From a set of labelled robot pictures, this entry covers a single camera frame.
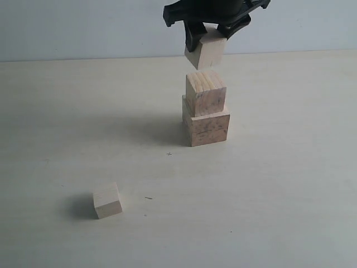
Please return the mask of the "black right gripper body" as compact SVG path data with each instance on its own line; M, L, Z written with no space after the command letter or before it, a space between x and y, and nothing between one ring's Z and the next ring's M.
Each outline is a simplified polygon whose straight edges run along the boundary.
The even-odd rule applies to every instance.
M164 6L163 19L170 27L175 22L202 22L217 25L227 39L251 22L250 13L266 9L270 1L177 1Z

